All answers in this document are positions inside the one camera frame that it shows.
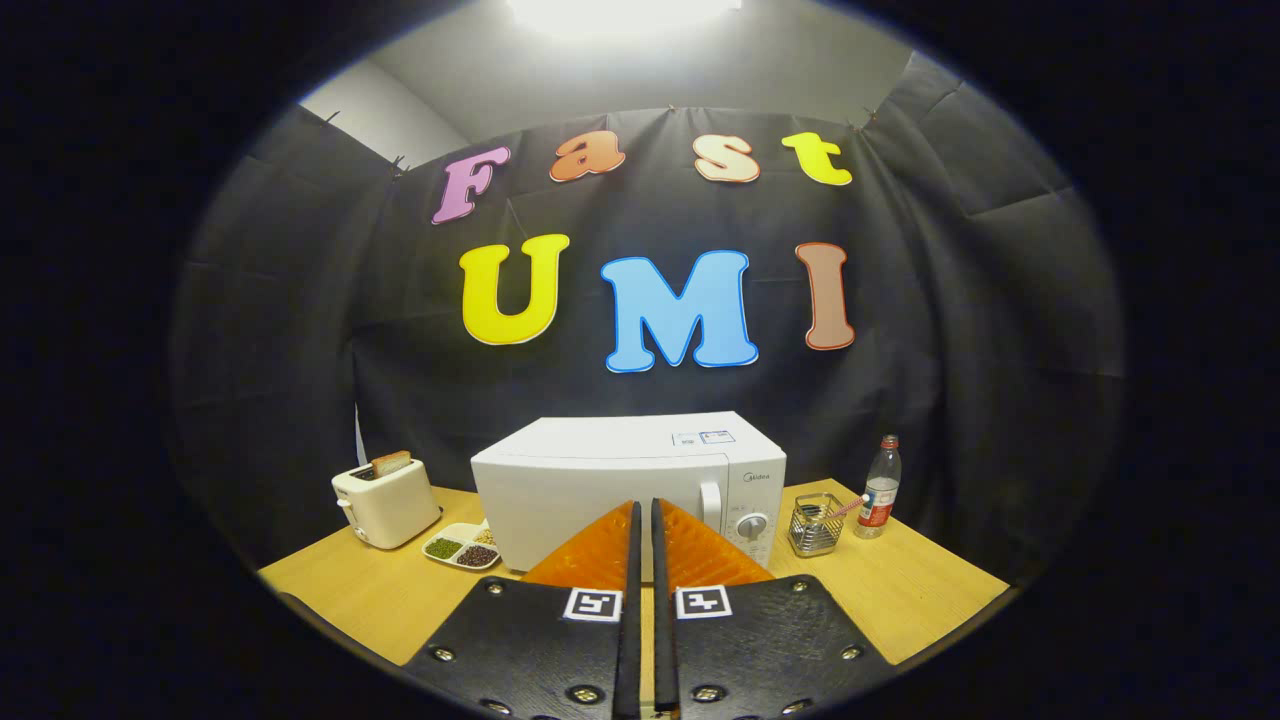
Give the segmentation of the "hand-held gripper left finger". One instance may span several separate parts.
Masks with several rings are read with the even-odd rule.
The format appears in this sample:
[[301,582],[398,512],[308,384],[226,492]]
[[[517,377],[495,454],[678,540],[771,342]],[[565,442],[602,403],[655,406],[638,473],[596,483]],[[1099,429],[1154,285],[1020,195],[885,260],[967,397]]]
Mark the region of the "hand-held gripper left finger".
[[639,717],[641,506],[621,503],[581,537],[609,580],[484,577],[404,673],[485,719]]

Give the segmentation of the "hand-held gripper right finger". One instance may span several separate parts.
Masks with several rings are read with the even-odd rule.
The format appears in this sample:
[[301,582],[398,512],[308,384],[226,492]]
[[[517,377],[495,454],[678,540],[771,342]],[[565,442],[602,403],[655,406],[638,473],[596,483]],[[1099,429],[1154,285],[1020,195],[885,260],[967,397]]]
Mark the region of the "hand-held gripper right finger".
[[774,577],[690,512],[652,503],[654,691],[677,719],[819,719],[895,666],[813,575]]

